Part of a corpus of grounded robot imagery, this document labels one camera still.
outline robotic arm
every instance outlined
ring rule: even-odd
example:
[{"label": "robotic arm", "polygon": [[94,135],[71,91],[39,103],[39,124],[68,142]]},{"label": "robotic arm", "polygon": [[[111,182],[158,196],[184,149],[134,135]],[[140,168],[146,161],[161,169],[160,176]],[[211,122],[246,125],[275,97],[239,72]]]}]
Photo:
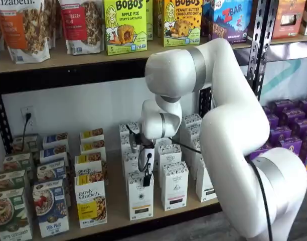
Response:
[{"label": "robotic arm", "polygon": [[[141,131],[148,139],[174,136],[182,119],[181,96],[212,84],[216,108],[204,116],[200,134],[208,173],[235,229],[250,240],[268,240],[261,189],[244,156],[266,142],[269,124],[230,44],[216,39],[188,50],[153,54],[145,79],[156,94],[156,101],[142,106]],[[264,186],[273,240],[287,240],[307,188],[305,167],[298,156],[282,148],[253,163]]]}]

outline oatmeal box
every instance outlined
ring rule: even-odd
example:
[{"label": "oatmeal box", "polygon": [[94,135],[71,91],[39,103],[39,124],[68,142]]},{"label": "oatmeal box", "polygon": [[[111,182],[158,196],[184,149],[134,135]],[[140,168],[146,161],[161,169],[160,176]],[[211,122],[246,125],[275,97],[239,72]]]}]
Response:
[{"label": "oatmeal box", "polygon": [[164,1],[164,47],[199,44],[202,0]]},{"label": "oatmeal box", "polygon": [[107,223],[104,182],[97,174],[75,177],[80,228]]},{"label": "oatmeal box", "polygon": [[69,230],[69,213],[62,178],[37,183],[33,187],[35,211],[42,237]]},{"label": "oatmeal box", "polygon": [[33,238],[32,216],[24,187],[0,190],[0,239],[26,241]]},{"label": "oatmeal box", "polygon": [[108,55],[147,50],[145,0],[105,0],[104,11]]}]

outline white tea box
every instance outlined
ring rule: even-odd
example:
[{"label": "white tea box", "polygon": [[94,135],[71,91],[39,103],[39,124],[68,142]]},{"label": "white tea box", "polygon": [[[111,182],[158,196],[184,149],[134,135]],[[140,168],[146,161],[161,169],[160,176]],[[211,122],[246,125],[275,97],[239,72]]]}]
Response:
[{"label": "white tea box", "polygon": [[107,161],[104,140],[91,142],[91,143],[84,143],[80,145],[81,155],[92,154],[97,152],[101,153],[101,160]]},{"label": "white tea box", "polygon": [[69,159],[67,153],[67,147],[65,145],[57,146],[40,151],[40,163],[47,163],[57,159],[64,159],[66,167],[69,167]]},{"label": "white tea box", "polygon": [[104,134],[102,128],[80,133],[81,144],[96,142],[101,140],[104,140]]},{"label": "white tea box", "polygon": [[[197,151],[200,151],[199,137],[192,140],[191,147]],[[199,160],[202,157],[203,157],[202,154],[190,151],[190,163],[191,163],[190,173],[194,180],[196,180],[197,178],[198,164],[199,164]]]},{"label": "white tea box", "polygon": [[143,186],[144,172],[131,172],[128,175],[128,205],[130,221],[153,217],[154,215],[154,176],[150,186]]},{"label": "white tea box", "polygon": [[188,168],[185,162],[164,165],[162,203],[164,210],[185,207],[187,204]]},{"label": "white tea box", "polygon": [[208,175],[203,158],[200,158],[198,162],[196,194],[200,202],[216,198],[216,193]]},{"label": "white tea box", "polygon": [[80,228],[107,223],[104,181],[92,175],[74,178]]},{"label": "white tea box", "polygon": [[57,135],[51,135],[43,137],[43,149],[50,149],[57,146],[65,145],[67,152],[69,151],[68,133],[60,133]]},{"label": "white tea box", "polygon": [[158,151],[158,177],[159,187],[162,187],[163,181],[163,167],[164,165],[181,162],[182,150],[178,144],[171,144],[168,146],[160,146]]}]

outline purely elizabeth granola bag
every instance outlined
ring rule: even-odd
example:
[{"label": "purely elizabeth granola bag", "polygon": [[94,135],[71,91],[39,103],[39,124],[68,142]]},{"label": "purely elizabeth granola bag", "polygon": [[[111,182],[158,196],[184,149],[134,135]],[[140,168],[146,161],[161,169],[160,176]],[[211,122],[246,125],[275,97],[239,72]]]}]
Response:
[{"label": "purely elizabeth granola bag", "polygon": [[93,54],[104,50],[102,0],[59,0],[68,54]]},{"label": "purely elizabeth granola bag", "polygon": [[15,63],[50,58],[44,9],[44,0],[0,0],[0,26]]}]

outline snack box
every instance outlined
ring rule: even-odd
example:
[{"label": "snack box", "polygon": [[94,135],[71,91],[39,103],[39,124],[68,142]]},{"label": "snack box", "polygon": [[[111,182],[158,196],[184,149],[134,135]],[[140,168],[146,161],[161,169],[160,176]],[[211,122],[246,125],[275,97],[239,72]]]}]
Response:
[{"label": "snack box", "polygon": [[105,0],[108,55],[147,50],[146,1]]},{"label": "snack box", "polygon": [[6,155],[3,160],[3,170],[25,169],[28,173],[29,180],[34,178],[34,169],[31,153],[22,153],[15,155]]},{"label": "snack box", "polygon": [[159,187],[163,184],[163,167],[164,165],[182,161],[182,150],[178,144],[160,146],[158,150],[158,177]]},{"label": "snack box", "polygon": [[101,160],[106,161],[106,153],[105,153],[105,142],[104,140],[91,142],[91,143],[84,143],[80,145],[80,153],[82,155],[92,154],[92,153],[101,153]]},{"label": "snack box", "polygon": [[203,158],[198,161],[196,194],[200,202],[217,197]]},{"label": "snack box", "polygon": [[66,167],[69,167],[67,148],[65,145],[57,146],[40,151],[40,163],[47,163],[53,160],[63,158]]},{"label": "snack box", "polygon": [[305,0],[278,2],[277,14],[273,28],[273,39],[295,37],[298,34]]},{"label": "snack box", "polygon": [[302,145],[302,140],[298,137],[287,137],[284,140],[278,141],[278,147],[283,147],[299,155],[300,147]]},{"label": "snack box", "polygon": [[202,0],[164,1],[164,47],[199,44]]},{"label": "snack box", "polygon": [[69,230],[69,212],[65,198],[64,179],[37,183],[33,187],[33,200],[42,237]]},{"label": "snack box", "polygon": [[164,165],[162,202],[164,210],[187,205],[188,168],[185,162]]},{"label": "snack box", "polygon": [[246,42],[251,10],[252,0],[204,1],[202,35]]},{"label": "snack box", "polygon": [[74,178],[80,228],[107,223],[104,181],[100,174]]},{"label": "snack box", "polygon": [[29,210],[24,187],[0,190],[0,240],[26,241],[33,238]]},{"label": "snack box", "polygon": [[131,172],[128,175],[128,206],[130,221],[154,216],[154,176],[150,185],[143,186],[144,172]]},{"label": "snack box", "polygon": [[290,126],[294,121],[304,118],[305,118],[305,112],[300,108],[283,110],[282,113],[280,114],[279,125]]},{"label": "snack box", "polygon": [[100,140],[104,140],[104,134],[103,134],[102,128],[80,133],[80,143],[81,144],[96,142]]},{"label": "snack box", "polygon": [[287,126],[276,127],[270,129],[269,142],[274,146],[278,141],[284,140],[284,138],[290,137],[292,130]]},{"label": "snack box", "polygon": [[68,133],[64,132],[57,135],[43,137],[43,149],[55,148],[65,145],[67,152],[69,151]]}]

